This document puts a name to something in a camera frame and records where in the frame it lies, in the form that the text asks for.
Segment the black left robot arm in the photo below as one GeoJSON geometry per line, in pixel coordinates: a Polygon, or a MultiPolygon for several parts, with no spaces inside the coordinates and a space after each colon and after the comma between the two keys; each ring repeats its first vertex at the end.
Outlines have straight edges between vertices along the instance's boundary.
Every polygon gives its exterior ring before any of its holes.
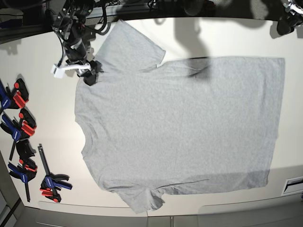
{"type": "Polygon", "coordinates": [[[303,24],[303,1],[285,0],[283,2],[284,13],[277,24],[277,32],[280,36],[292,33],[297,26],[303,24]]]}

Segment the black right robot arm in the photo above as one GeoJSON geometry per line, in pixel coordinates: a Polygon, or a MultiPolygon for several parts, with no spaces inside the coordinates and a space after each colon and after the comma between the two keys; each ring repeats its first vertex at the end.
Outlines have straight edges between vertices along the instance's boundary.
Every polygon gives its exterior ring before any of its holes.
{"type": "Polygon", "coordinates": [[[101,72],[101,63],[88,60],[90,41],[96,38],[96,30],[85,26],[86,17],[93,11],[93,0],[67,0],[56,16],[52,29],[62,46],[62,56],[54,64],[51,73],[62,78],[66,71],[76,71],[85,84],[92,86],[101,72]]]}

